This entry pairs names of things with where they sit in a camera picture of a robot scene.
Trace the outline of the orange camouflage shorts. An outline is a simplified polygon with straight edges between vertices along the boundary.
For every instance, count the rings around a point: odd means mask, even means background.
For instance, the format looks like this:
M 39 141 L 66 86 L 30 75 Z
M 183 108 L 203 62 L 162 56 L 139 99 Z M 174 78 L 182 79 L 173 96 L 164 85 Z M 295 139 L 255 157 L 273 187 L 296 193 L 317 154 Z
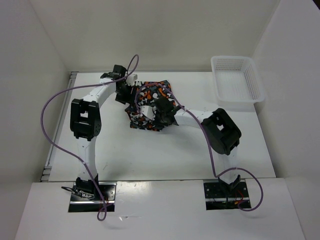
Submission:
M 171 97 L 171 94 L 168 93 L 167 90 L 165 90 L 165 88 L 156 85 L 155 82 L 142 82 L 138 80 L 134 82 L 131 91 L 131 102 L 129 106 L 124 110 L 130 120 L 130 128 L 160 132 L 165 127 L 168 127 L 169 124 L 161 123 L 160 120 L 158 120 L 157 116 L 154 118 L 154 120 L 151 120 L 146 118 L 145 116 L 139 115 L 138 113 L 134 100 L 136 91 L 138 91 L 140 88 L 142 88 L 142 90 L 137 97 L 137 105 L 139 107 L 150 106 L 153 107 L 153 110 L 155 111 L 155 101 L 160 99 L 161 97 L 166 98 L 172 108 L 176 106 L 176 102 L 174 98 Z

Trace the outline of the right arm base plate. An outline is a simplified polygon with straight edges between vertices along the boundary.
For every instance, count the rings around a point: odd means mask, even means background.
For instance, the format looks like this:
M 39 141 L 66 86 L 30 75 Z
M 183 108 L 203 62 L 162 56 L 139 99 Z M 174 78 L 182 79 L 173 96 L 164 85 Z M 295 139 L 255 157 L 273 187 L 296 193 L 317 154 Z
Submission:
M 207 211 L 234 210 L 238 209 L 238 204 L 242 209 L 252 208 L 245 181 L 240 181 L 230 193 L 224 192 L 218 181 L 204 181 L 203 188 Z

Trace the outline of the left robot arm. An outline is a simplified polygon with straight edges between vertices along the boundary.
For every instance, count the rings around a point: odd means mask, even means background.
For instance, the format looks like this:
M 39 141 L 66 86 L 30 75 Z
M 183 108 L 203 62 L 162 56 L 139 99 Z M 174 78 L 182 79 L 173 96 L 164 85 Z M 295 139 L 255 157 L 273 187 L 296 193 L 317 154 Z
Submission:
M 78 156 L 82 167 L 76 178 L 73 191 L 89 200 L 99 197 L 99 177 L 96 168 L 96 140 L 102 129 L 100 107 L 113 93 L 117 93 L 120 102 L 130 100 L 130 94 L 137 74 L 126 77 L 126 68 L 115 65 L 112 72 L 100 76 L 99 86 L 94 87 L 80 99 L 73 99 L 70 109 L 70 130 L 77 139 Z

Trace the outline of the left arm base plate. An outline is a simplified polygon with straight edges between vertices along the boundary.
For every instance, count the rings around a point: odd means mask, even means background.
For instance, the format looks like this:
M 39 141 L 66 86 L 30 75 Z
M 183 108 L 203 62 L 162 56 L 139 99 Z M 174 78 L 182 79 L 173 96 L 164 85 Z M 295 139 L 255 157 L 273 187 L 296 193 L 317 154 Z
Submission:
M 97 213 L 103 208 L 103 201 L 99 194 L 93 195 L 85 193 L 82 190 L 76 190 L 76 184 L 73 187 L 64 187 L 67 191 L 71 192 L 68 212 L 69 213 Z M 116 198 L 116 182 L 100 182 L 99 189 L 105 199 L 107 212 L 115 211 L 115 198 Z

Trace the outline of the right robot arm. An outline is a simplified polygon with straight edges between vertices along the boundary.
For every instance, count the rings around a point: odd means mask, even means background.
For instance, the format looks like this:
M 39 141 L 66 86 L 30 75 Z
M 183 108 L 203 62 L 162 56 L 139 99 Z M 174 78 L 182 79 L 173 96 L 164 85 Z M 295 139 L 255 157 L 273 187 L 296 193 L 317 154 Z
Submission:
M 242 133 L 224 109 L 217 108 L 213 112 L 183 109 L 161 97 L 155 101 L 155 115 L 155 119 L 164 125 L 203 130 L 209 150 L 218 154 L 223 161 L 224 170 L 230 169 L 218 177 L 220 193 L 230 197 L 237 191 L 241 177 L 234 168 L 238 166 L 237 151 Z

